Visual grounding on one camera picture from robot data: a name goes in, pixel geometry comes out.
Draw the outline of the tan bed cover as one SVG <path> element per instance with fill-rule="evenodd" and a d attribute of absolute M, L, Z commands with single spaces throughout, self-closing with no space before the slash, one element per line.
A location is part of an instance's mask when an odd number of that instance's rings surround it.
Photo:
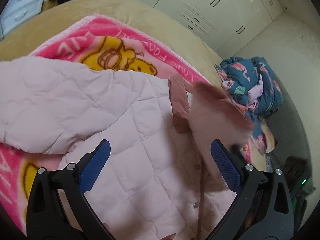
<path fill-rule="evenodd" d="M 72 0 L 57 5 L 8 34 L 1 41 L 1 60 L 28 55 L 43 42 L 95 13 L 150 35 L 183 57 L 212 84 L 220 82 L 214 66 L 222 61 L 221 57 L 184 26 L 139 0 Z"/>

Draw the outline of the grey upholstered headboard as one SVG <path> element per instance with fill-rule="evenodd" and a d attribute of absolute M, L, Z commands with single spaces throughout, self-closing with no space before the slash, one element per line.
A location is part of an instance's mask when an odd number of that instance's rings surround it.
<path fill-rule="evenodd" d="M 275 77 L 282 93 L 283 102 L 277 111 L 266 118 L 267 125 L 277 141 L 270 153 L 273 168 L 284 169 L 289 156 L 306 160 L 312 172 L 311 153 L 306 132 L 300 115 L 284 85 Z"/>

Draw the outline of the white wardrobe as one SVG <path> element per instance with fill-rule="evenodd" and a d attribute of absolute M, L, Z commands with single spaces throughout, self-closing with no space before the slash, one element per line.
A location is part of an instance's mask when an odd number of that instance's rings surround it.
<path fill-rule="evenodd" d="M 278 0 L 139 0 L 185 26 L 220 57 L 235 55 L 283 9 Z"/>

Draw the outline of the blue flamingo quilt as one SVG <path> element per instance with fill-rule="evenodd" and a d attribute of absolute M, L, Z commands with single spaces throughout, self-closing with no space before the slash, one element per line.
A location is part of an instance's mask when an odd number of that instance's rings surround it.
<path fill-rule="evenodd" d="M 222 88 L 236 107 L 253 122 L 251 140 L 260 153 L 265 154 L 267 146 L 260 118 L 276 112 L 283 102 L 274 71 L 263 57 L 230 57 L 216 65 L 215 69 Z"/>

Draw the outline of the white drawer chest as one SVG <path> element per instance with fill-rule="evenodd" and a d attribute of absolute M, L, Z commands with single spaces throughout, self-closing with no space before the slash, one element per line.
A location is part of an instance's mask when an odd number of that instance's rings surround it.
<path fill-rule="evenodd" d="M 43 0 L 9 0 L 1 12 L 1 39 L 41 12 Z"/>

